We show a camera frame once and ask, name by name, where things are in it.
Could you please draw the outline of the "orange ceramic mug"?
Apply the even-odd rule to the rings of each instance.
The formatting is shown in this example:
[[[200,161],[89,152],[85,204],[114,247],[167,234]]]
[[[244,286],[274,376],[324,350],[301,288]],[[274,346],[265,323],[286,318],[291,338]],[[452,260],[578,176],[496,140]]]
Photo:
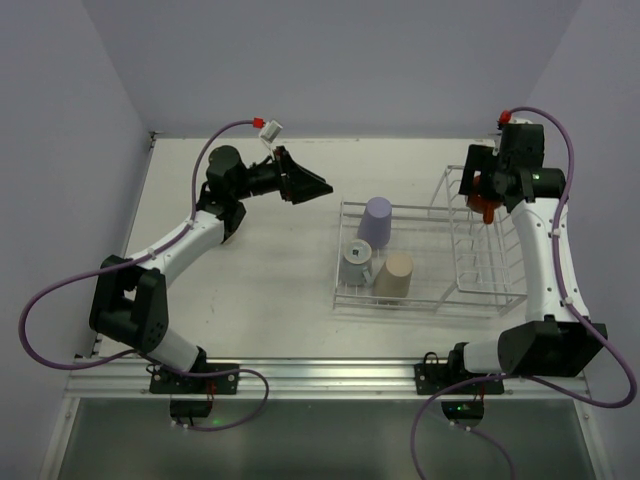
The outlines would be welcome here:
[[[482,216],[485,225],[491,225],[495,220],[495,212],[503,206],[500,201],[488,200],[479,193],[481,176],[476,175],[472,183],[472,191],[466,196],[466,206]]]

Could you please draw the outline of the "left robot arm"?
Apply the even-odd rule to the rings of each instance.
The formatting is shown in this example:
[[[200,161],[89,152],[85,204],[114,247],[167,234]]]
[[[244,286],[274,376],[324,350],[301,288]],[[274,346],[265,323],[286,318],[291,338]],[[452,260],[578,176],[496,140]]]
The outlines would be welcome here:
[[[169,325],[168,288],[204,253],[236,232],[246,214],[244,199],[276,192],[297,205],[332,191],[324,178],[297,164],[283,146],[251,165],[233,146],[214,149],[191,215],[137,257],[112,255],[103,262],[90,311],[91,329],[173,373],[203,375],[205,351]]]

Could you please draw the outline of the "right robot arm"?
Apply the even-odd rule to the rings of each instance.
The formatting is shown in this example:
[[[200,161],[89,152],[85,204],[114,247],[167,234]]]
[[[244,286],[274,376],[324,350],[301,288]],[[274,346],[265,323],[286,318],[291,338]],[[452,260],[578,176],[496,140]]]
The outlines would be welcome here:
[[[495,340],[456,344],[448,368],[458,375],[575,377],[601,350],[607,330],[598,323],[589,332],[571,313],[589,314],[560,203],[565,175],[543,165],[543,126],[506,118],[499,130],[498,147],[469,147],[459,192],[487,225],[500,207],[510,215],[523,256],[525,320]]]

